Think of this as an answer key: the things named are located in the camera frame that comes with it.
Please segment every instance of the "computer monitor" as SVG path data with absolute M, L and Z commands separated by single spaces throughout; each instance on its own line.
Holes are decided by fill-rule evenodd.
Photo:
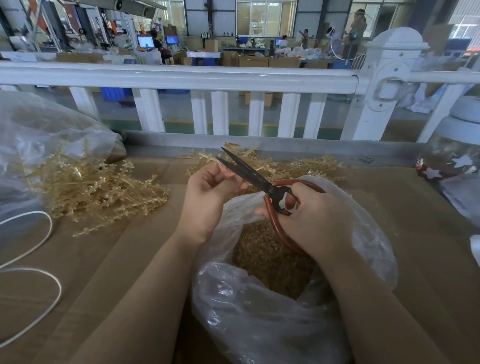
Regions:
M 177 36 L 167 36 L 167 44 L 178 44 L 179 38 Z
M 151 36 L 137 36 L 140 48 L 155 48 L 153 38 Z

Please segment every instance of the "clear plastic bag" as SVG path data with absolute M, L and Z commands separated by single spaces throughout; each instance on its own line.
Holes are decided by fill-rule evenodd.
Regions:
M 348 204 L 355 214 L 353 246 L 393 289 L 395 256 L 387 236 L 348 194 L 326 179 L 303 176 Z M 254 214 L 264 193 L 235 197 L 224 206 L 212 239 L 200 250 L 192 282 L 194 315 L 215 338 L 220 351 L 242 364 L 347 363 L 348 340 L 336 301 L 324 301 L 322 275 L 297 301 L 267 289 L 256 277 L 230 264 L 242 226 L 261 220 Z
M 24 166 L 37 165 L 61 147 L 72 158 L 114 161 L 126 155 L 121 137 L 94 119 L 27 92 L 0 91 L 0 221 L 39 209 L 26 186 Z

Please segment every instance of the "scissor blade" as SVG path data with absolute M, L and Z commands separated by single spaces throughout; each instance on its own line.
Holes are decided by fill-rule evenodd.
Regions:
M 250 171 L 252 176 L 255 176 L 257 178 L 258 182 L 270 184 L 270 182 L 264 176 L 258 173 L 254 168 L 249 166 L 247 163 L 245 163 L 243 159 L 241 159 L 239 156 L 236 156 L 234 153 L 230 152 L 228 149 L 225 149 L 224 147 L 222 147 L 222 149 L 230 158 L 232 158 L 232 160 L 235 163 L 243 167 L 245 170 Z
M 241 166 L 238 166 L 236 164 L 230 163 L 222 158 L 216 157 L 225 167 L 227 167 L 229 170 L 234 172 L 235 174 L 239 175 L 242 177 L 245 181 L 248 183 L 251 183 L 255 187 L 257 187 L 260 191 L 265 192 L 266 194 L 268 193 L 268 187 L 270 186 L 270 182 L 267 181 L 267 183 L 263 183 L 258 181 L 258 179 L 252 175 L 249 171 L 244 170 Z

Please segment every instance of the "person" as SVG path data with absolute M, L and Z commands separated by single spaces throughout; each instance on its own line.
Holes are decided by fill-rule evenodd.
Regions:
M 160 42 L 157 37 L 158 37 L 158 32 L 155 29 L 150 30 L 150 35 L 153 38 L 153 46 L 157 48 L 158 50 L 162 50 L 162 42 Z
M 282 36 L 282 40 L 280 40 L 280 43 L 278 45 L 279 48 L 286 48 L 288 46 L 288 39 L 287 36 Z
M 216 163 L 189 178 L 175 232 L 70 364 L 171 363 L 195 257 L 212 237 L 226 197 L 246 187 L 244 180 Z M 302 183 L 291 188 L 299 205 L 291 216 L 279 214 L 279 222 L 316 260 L 330 283 L 355 361 L 447 364 L 434 342 L 353 248 L 352 211 L 330 194 Z M 257 208 L 256 213 L 268 215 L 266 207 Z
M 330 39 L 326 53 L 329 55 L 340 56 L 342 53 L 342 37 L 340 33 L 330 26 L 327 29 L 326 35 L 327 38 Z
M 342 58 L 350 60 L 355 58 L 359 50 L 359 45 L 363 40 L 363 33 L 367 29 L 367 19 L 365 18 L 365 10 L 358 9 L 353 15 L 353 21 L 350 24 L 350 31 L 344 31 L 345 47 L 343 48 Z
M 308 29 L 305 29 L 303 33 L 299 31 L 299 33 L 303 35 L 303 38 L 301 40 L 301 46 L 303 49 L 307 49 L 308 48 Z

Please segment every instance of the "left hand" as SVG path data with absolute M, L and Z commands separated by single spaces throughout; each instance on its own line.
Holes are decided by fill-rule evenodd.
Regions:
M 228 195 L 248 183 L 223 164 L 210 163 L 195 172 L 187 184 L 185 201 L 175 233 L 199 246 L 208 241 L 220 221 Z

